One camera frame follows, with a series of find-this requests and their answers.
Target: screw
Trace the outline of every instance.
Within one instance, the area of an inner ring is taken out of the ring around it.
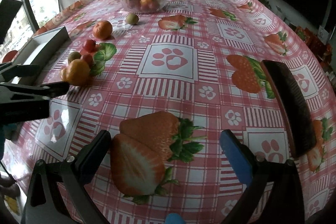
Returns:
[[[41,165],[43,164],[43,162],[44,162],[44,160],[38,160],[38,161],[36,162],[36,164],[37,164],[38,166],[41,166]]]
[[[289,166],[295,166],[295,162],[291,159],[288,159],[286,160],[286,163],[289,165]]]
[[[258,162],[263,162],[265,160],[265,156],[262,155],[257,155],[255,158],[257,159]]]
[[[73,162],[75,160],[75,157],[74,156],[68,156],[65,160],[67,162]]]

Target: blue object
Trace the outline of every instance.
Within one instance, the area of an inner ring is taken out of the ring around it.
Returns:
[[[179,214],[170,213],[166,217],[165,224],[185,224],[185,221]]]
[[[230,130],[223,130],[219,143],[239,182],[246,184],[248,187],[253,179],[252,165],[240,149],[238,139]]]

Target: table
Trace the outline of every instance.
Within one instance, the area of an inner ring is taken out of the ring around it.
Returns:
[[[114,136],[122,120],[165,110],[203,126],[195,135],[207,135],[200,141],[204,149],[191,163],[166,162],[181,185],[169,186],[167,197],[155,196],[149,205],[135,205],[121,198],[113,185],[107,155],[86,190],[111,223],[159,224],[170,212],[181,214],[188,223],[220,223],[245,190],[219,146],[223,129],[232,130],[253,153],[270,161],[290,158],[276,99],[270,99],[264,87],[254,86],[254,76],[248,85],[240,81],[241,71],[232,80],[239,70],[231,65],[239,57],[232,56],[244,55],[286,63],[312,119],[328,119],[331,135],[323,140],[324,158],[316,163],[305,155],[295,162],[306,218],[323,208],[336,186],[335,95],[311,51],[270,10],[257,0],[170,0],[165,12],[140,15],[139,23],[130,26],[118,0],[89,0],[84,7],[73,7],[77,10],[58,17],[72,42],[55,53],[39,82],[60,80],[67,56],[94,38],[95,20],[112,23],[113,38],[108,42],[116,45],[117,53],[91,86],[72,87],[67,95],[53,99],[51,117],[26,122],[19,140],[6,143],[4,163],[16,178],[24,177],[20,186],[25,191],[38,159],[64,160],[90,143],[100,129]],[[162,17],[176,14],[191,17],[194,24],[179,30],[159,28]],[[266,187],[253,218],[260,215],[271,188]],[[60,189],[70,214],[80,219],[65,189]]]

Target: window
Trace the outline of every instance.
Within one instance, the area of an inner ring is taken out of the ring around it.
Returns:
[[[21,7],[6,34],[4,44],[0,45],[0,60],[7,52],[20,50],[32,35],[33,31],[28,23],[24,9]]]
[[[34,16],[39,27],[42,27],[50,19],[52,19],[57,11],[57,6],[54,1],[51,0],[29,0],[30,3],[35,3],[34,5]]]

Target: tangerine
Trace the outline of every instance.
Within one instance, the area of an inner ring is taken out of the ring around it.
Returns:
[[[98,39],[107,39],[112,31],[112,24],[107,20],[102,20],[93,27],[93,35]]]
[[[73,60],[67,68],[60,72],[62,81],[68,82],[70,85],[85,85],[90,76],[90,67],[82,59]]]

